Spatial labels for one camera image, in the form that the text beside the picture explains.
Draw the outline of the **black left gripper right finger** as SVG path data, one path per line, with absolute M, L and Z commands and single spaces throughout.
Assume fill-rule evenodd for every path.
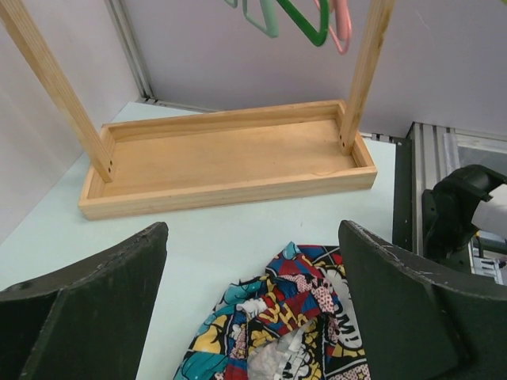
M 504 379 L 506 288 L 384 241 L 357 223 L 338 229 L 374 379 Z

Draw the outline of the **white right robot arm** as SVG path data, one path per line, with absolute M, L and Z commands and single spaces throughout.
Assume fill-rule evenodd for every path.
M 422 193 L 423 249 L 436 262 L 464 249 L 479 231 L 490 231 L 473 222 L 479 205 L 492 204 L 492 192 L 506 184 L 506 175 L 483 165 L 454 170 Z

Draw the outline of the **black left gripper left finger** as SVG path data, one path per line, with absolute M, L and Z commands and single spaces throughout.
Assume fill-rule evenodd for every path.
M 1 292 L 3 379 L 134 379 L 166 263 L 168 226 Z

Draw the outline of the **comic print shorts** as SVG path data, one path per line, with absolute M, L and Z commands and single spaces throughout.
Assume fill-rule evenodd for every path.
M 337 246 L 288 243 L 264 274 L 232 283 L 176 379 L 369 379 Z

